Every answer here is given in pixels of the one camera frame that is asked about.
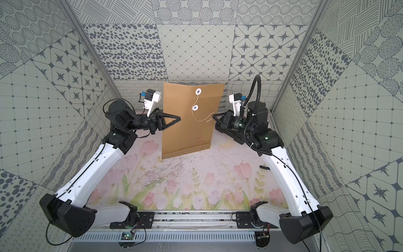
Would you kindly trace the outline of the brown kraft file bag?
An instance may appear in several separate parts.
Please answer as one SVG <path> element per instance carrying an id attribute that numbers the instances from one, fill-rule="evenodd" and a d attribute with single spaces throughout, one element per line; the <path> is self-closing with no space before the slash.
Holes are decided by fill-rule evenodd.
<path id="1" fill-rule="evenodd" d="M 225 84 L 188 86 L 164 83 L 163 111 L 181 121 L 162 133 L 162 158 L 169 159 L 211 147 Z"/>

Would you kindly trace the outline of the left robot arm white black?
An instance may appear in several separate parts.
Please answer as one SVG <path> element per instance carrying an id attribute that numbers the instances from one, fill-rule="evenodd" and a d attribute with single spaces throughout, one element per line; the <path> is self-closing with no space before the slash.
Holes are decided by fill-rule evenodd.
<path id="1" fill-rule="evenodd" d="M 39 203 L 49 224 L 71 237 L 79 237 L 94 226 L 106 224 L 110 228 L 138 226 L 135 205 L 120 201 L 117 205 L 90 208 L 89 198 L 108 171 L 131 149 L 138 138 L 136 131 L 149 130 L 155 134 L 181 120 L 158 108 L 150 115 L 136 114 L 124 99 L 113 100 L 106 118 L 111 122 L 110 132 L 95 154 L 65 186 L 53 195 L 45 194 Z"/>

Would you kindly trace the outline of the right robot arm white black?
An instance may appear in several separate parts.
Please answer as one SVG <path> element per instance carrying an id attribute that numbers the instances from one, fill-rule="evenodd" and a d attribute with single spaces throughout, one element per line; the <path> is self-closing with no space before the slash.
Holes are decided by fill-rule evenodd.
<path id="1" fill-rule="evenodd" d="M 254 227 L 263 228 L 256 242 L 268 243 L 271 226 L 280 228 L 292 244 L 320 234 L 333 214 L 329 207 L 319 204 L 302 182 L 280 136 L 269 128 L 266 105 L 250 102 L 243 107 L 236 101 L 232 110 L 215 114 L 213 119 L 216 130 L 240 144 L 245 143 L 264 160 L 261 168 L 272 172 L 288 205 L 283 212 L 267 201 L 252 204 L 249 221 Z"/>

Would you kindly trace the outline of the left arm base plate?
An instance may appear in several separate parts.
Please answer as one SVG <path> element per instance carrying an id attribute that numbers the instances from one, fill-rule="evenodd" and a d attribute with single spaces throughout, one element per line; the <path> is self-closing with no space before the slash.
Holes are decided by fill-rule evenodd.
<path id="1" fill-rule="evenodd" d="M 140 228 L 151 229 L 154 221 L 154 212 L 136 212 L 130 213 L 123 222 L 113 222 L 110 229 L 133 229 L 137 224 Z"/>

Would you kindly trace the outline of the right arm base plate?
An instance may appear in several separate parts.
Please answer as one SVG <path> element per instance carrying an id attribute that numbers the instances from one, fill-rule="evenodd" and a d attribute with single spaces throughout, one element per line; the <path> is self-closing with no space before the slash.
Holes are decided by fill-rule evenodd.
<path id="1" fill-rule="evenodd" d="M 261 221 L 256 213 L 252 211 L 241 211 L 234 213 L 234 221 L 237 223 L 237 228 L 263 228 L 267 223 Z"/>

